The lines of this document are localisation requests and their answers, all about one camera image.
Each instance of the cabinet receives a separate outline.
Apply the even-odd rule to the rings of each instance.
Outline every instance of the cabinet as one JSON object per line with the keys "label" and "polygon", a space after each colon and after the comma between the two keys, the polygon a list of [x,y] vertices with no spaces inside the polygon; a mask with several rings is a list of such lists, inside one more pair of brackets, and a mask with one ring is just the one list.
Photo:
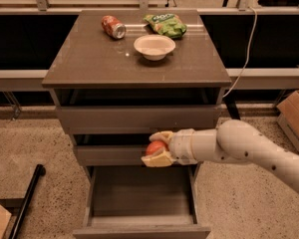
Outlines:
{"label": "cabinet", "polygon": [[[157,62],[133,46],[137,37],[151,33],[144,11],[82,12],[43,81],[91,181],[76,238],[208,235],[195,215],[195,167],[147,168],[141,161],[156,131],[215,127],[230,85],[197,12],[170,12],[187,24],[187,33]],[[126,24],[123,39],[104,33],[105,15]]]}

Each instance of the snack bag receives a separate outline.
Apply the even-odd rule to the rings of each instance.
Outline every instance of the snack bag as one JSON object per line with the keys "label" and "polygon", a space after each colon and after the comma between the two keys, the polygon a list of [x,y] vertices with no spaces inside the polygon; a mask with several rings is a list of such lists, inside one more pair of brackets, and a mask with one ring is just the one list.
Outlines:
{"label": "snack bag", "polygon": [[172,39],[182,37],[187,30],[187,26],[175,14],[147,14],[144,19],[149,22],[155,32]]}

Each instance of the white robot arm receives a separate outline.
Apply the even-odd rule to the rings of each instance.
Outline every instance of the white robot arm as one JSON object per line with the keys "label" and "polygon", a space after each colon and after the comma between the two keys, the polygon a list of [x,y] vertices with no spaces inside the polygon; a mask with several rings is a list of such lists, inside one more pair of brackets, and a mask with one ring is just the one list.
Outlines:
{"label": "white robot arm", "polygon": [[255,163],[299,193],[299,155],[281,148],[256,128],[241,120],[228,120],[218,129],[163,131],[149,140],[162,140],[161,148],[142,157],[146,166],[182,165],[203,161]]}

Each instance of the can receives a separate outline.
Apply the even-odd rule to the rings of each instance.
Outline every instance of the can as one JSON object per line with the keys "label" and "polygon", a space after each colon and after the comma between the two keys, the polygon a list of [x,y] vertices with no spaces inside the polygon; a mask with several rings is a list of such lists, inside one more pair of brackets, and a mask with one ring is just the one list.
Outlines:
{"label": "can", "polygon": [[114,16],[104,16],[101,25],[104,31],[115,39],[121,39],[125,36],[126,26]]}

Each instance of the brown tabletop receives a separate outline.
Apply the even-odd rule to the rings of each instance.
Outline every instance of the brown tabletop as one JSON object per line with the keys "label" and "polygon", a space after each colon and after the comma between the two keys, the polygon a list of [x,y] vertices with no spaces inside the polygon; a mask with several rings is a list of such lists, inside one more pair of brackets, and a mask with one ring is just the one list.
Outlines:
{"label": "brown tabletop", "polygon": [[[149,61],[134,41],[153,31],[137,9],[83,11],[43,81],[45,88],[200,88],[230,85],[228,74],[195,10],[148,10],[177,14],[188,26],[176,48],[160,61]],[[101,20],[119,18],[123,39],[108,36]]]}

